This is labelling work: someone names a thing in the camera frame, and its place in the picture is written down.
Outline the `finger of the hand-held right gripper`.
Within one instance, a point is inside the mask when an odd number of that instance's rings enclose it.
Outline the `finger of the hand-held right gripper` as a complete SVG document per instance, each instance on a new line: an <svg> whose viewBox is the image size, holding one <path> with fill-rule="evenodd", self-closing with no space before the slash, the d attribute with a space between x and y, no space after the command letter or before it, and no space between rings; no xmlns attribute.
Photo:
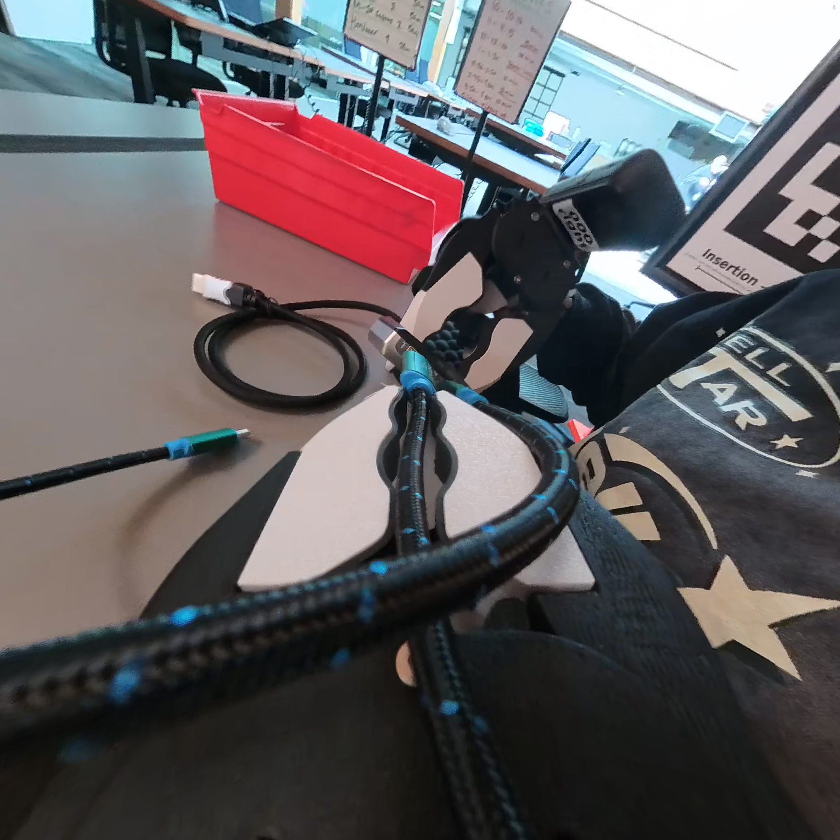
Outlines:
<svg viewBox="0 0 840 840"><path fill-rule="evenodd" d="M425 341L440 332L459 309L475 304L484 292L480 263L467 253L428 290L420 290L402 316L400 326Z"/></svg>
<svg viewBox="0 0 840 840"><path fill-rule="evenodd" d="M465 353L458 367L439 359L434 354L432 362L441 377L465 385L472 391L485 391L495 385L510 370L521 364L518 361L534 337L531 327L519 318L491 318L483 313L446 316L441 313L423 315L423 340L445 329L452 322Z"/></svg>

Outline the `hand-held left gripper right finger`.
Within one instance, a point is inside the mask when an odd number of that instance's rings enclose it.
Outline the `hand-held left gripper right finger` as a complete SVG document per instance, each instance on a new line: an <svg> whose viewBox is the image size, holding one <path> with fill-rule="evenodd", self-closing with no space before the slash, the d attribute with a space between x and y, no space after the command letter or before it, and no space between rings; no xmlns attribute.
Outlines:
<svg viewBox="0 0 840 840"><path fill-rule="evenodd" d="M455 538L509 512L535 492L541 471L529 448L511 430L476 407L439 392L443 410L436 454L451 464L436 499L441 538ZM570 528L528 567L492 594L589 592L594 575Z"/></svg>

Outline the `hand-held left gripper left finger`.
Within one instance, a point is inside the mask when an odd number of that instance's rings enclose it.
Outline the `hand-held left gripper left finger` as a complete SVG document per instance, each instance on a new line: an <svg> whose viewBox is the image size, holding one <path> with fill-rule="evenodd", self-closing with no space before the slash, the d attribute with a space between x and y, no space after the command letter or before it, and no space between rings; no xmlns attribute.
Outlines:
<svg viewBox="0 0 840 840"><path fill-rule="evenodd" d="M316 580L382 545L392 492L381 454L401 393L382 387L303 446L238 577L242 592Z"/></svg>

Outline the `red plastic bin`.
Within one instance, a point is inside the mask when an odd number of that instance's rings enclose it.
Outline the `red plastic bin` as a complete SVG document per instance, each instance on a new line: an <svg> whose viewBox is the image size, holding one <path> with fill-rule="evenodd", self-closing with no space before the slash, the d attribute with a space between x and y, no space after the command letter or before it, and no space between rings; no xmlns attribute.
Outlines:
<svg viewBox="0 0 840 840"><path fill-rule="evenodd" d="M290 101L195 90L216 199L407 284L461 213L459 178Z"/></svg>

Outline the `person's right forearm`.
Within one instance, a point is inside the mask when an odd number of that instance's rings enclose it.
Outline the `person's right forearm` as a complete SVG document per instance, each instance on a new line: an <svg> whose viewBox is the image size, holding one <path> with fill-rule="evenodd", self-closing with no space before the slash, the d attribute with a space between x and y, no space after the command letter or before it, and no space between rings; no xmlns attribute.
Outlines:
<svg viewBox="0 0 840 840"><path fill-rule="evenodd" d="M658 343L674 323L674 305L656 306L637 322L616 299L581 283L563 300L560 319L536 353L538 373L602 426L667 374Z"/></svg>

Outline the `grey mesh office chair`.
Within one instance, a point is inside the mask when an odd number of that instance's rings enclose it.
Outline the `grey mesh office chair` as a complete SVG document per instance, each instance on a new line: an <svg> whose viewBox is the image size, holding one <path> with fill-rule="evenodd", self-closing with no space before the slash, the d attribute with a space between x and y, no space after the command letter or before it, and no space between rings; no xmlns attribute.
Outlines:
<svg viewBox="0 0 840 840"><path fill-rule="evenodd" d="M563 389L543 378L531 364L519 369L518 396L523 413L551 424L562 424L569 418Z"/></svg>

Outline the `wooden top background desk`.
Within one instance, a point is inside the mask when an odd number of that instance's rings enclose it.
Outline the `wooden top background desk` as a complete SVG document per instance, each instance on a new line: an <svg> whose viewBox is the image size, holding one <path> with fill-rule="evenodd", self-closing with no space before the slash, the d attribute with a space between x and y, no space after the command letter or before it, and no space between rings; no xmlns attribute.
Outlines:
<svg viewBox="0 0 840 840"><path fill-rule="evenodd" d="M324 86L346 93L351 99L361 95L371 83L348 62L324 61L316 49L288 47L260 37L252 30L231 23L227 9L210 10L204 2L138 1L126 2L131 15L149 13L167 18L171 24L197 33L201 54L226 66L243 67L268 80L269 94L286 98L290 80L303 88Z"/></svg>
<svg viewBox="0 0 840 840"><path fill-rule="evenodd" d="M456 124L454 132L447 134L438 130L433 119L404 114L395 116L395 124L409 132L413 142L419 142L428 153L460 172L466 170L474 140L471 129ZM488 138L478 141L471 160L469 173L493 186L519 188L541 195L560 179L558 170Z"/></svg>

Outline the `handwritten whiteboard on stand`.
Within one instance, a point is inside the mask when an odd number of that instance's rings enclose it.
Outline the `handwritten whiteboard on stand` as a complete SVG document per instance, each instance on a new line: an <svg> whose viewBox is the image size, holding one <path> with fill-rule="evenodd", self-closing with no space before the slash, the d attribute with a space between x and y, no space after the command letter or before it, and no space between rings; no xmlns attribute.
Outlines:
<svg viewBox="0 0 840 840"><path fill-rule="evenodd" d="M479 152L486 131L501 130L498 143L513 140L512 151L520 156L558 156L558 150L522 128L519 120L570 6L565 1L485 1L480 5L455 93L479 111L462 178L466 192L477 177L486 181L483 210L496 198L503 178L501 167L493 170L490 166L492 149Z"/></svg>
<svg viewBox="0 0 840 840"><path fill-rule="evenodd" d="M408 70L417 66L430 1L349 1L343 35L374 52L376 72L364 132L371 136L387 60Z"/></svg>

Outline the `black framed tag sign board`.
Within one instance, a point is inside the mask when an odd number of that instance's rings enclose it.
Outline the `black framed tag sign board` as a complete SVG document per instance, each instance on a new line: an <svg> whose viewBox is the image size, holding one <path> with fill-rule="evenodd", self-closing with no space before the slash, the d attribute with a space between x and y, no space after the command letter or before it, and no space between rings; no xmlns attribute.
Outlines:
<svg viewBox="0 0 840 840"><path fill-rule="evenodd" d="M839 267L839 45L642 268L676 295L745 295Z"/></svg>

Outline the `person's printed black hoodie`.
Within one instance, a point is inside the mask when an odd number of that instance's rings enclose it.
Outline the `person's printed black hoodie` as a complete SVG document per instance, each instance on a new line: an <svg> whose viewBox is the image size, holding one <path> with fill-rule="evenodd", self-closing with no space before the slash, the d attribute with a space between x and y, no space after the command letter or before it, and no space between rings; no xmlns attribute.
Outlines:
<svg viewBox="0 0 840 840"><path fill-rule="evenodd" d="M829 269L673 301L663 380L576 446L819 838L838 838L838 291Z"/></svg>

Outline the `black office chair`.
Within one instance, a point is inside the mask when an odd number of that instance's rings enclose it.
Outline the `black office chair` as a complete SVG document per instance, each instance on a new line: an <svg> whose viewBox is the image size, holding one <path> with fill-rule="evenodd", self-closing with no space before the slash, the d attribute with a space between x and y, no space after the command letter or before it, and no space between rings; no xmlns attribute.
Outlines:
<svg viewBox="0 0 840 840"><path fill-rule="evenodd" d="M181 108L195 100L195 90L225 93L227 88L196 61L173 56L173 20L140 2L92 2L93 45L100 61L128 77L134 100L155 104L159 98Z"/></svg>

